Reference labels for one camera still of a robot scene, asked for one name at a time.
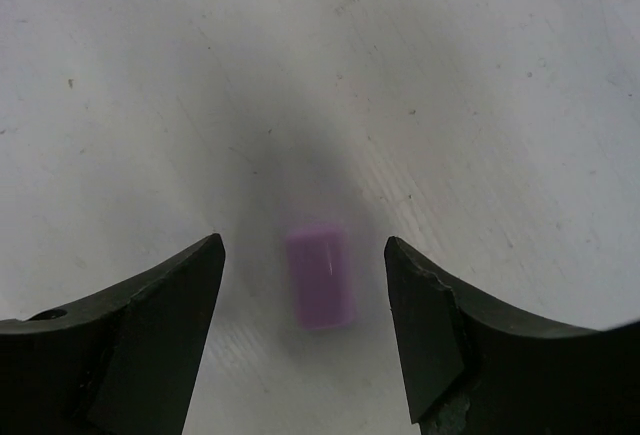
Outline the purple highlighter cap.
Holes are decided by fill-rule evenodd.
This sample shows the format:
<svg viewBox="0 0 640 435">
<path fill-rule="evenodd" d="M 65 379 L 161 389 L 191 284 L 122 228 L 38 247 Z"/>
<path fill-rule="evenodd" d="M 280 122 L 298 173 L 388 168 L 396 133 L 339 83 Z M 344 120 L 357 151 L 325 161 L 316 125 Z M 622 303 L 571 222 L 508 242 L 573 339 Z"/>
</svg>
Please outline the purple highlighter cap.
<svg viewBox="0 0 640 435">
<path fill-rule="evenodd" d="M 285 250 L 295 313 L 306 330 L 343 327 L 355 318 L 345 231 L 314 224 L 287 234 Z"/>
</svg>

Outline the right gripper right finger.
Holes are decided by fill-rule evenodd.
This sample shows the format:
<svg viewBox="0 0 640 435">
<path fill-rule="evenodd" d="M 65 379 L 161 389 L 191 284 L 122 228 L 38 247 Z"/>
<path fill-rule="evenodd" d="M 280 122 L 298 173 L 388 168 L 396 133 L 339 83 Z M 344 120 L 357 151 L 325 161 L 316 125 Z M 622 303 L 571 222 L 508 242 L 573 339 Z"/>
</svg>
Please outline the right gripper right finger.
<svg viewBox="0 0 640 435">
<path fill-rule="evenodd" d="M 404 240 L 384 249 L 411 422 L 424 434 L 635 434 L 639 325 L 551 320 L 449 274 Z"/>
</svg>

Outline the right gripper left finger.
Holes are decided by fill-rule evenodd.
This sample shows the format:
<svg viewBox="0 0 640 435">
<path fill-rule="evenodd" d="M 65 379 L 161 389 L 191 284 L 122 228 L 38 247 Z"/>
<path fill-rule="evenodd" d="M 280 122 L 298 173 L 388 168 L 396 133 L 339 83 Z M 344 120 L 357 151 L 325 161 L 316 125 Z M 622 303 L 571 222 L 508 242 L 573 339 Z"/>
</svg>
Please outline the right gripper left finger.
<svg viewBox="0 0 640 435">
<path fill-rule="evenodd" d="M 212 234 L 92 295 L 2 321 L 2 433 L 182 433 L 224 262 Z"/>
</svg>

